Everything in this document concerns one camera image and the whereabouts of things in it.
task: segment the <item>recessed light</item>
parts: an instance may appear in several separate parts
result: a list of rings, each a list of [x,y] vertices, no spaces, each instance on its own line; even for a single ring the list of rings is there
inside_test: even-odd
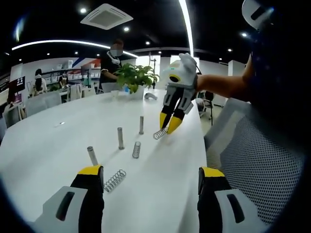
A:
[[[40,41],[34,41],[34,42],[29,42],[26,44],[15,46],[12,48],[12,50],[17,50],[25,46],[38,45],[38,44],[44,44],[44,43],[71,43],[71,44],[80,44],[80,45],[90,45],[90,46],[104,48],[107,50],[110,49],[110,46],[107,46],[107,45],[101,45],[101,44],[96,44],[96,43],[91,43],[91,42],[86,42],[86,41],[79,41],[79,40],[40,40]],[[138,58],[138,56],[133,53],[130,53],[127,51],[123,51],[123,53],[131,57]]]

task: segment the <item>face mask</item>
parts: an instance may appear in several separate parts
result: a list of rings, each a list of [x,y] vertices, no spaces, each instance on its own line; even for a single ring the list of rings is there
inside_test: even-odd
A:
[[[111,55],[114,57],[119,57],[123,54],[123,50],[110,50]]]

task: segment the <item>curved led light strip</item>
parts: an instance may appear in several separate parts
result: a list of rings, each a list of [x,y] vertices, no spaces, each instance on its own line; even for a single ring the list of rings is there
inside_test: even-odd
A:
[[[100,45],[100,44],[95,44],[95,43],[90,43],[90,42],[85,42],[85,41],[78,41],[78,40],[41,40],[41,41],[26,43],[23,45],[18,45],[16,47],[13,47],[12,50],[17,50],[17,49],[20,49],[22,47],[29,46],[29,45],[37,45],[37,44],[44,44],[44,43],[73,43],[73,44],[91,45],[91,46],[96,46],[96,47],[100,47],[104,49],[110,49],[110,47],[106,45]],[[123,51],[123,53],[129,56],[138,58],[137,55],[132,54],[130,52]]]
[[[191,57],[193,57],[194,56],[193,39],[192,39],[190,17],[189,17],[186,0],[179,0],[179,4],[181,6],[181,10],[183,11],[183,15],[185,19],[185,24],[186,24],[187,34],[188,34],[188,41],[189,41],[189,48],[190,48],[190,55]]]

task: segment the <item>green leaves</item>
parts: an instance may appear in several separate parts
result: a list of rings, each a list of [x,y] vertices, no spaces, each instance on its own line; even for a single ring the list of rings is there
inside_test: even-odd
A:
[[[130,93],[135,93],[139,85],[150,87],[153,81],[157,82],[159,76],[154,74],[152,67],[135,66],[132,64],[124,64],[115,73],[120,86],[127,85]]]

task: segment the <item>gray grip part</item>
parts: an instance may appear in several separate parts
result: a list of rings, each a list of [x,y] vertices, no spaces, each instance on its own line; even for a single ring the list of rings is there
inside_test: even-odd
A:
[[[230,194],[236,197],[244,214],[245,219],[239,223],[236,223],[234,212],[228,199]],[[222,212],[223,233],[261,233],[268,228],[258,217],[256,205],[240,190],[216,191],[215,195]]]
[[[56,218],[57,210],[65,195],[73,192],[73,198],[68,207],[64,221]],[[50,199],[43,204],[43,213],[37,220],[30,224],[36,233],[77,233],[79,232],[79,215],[82,202],[87,193],[87,189],[62,187]]]

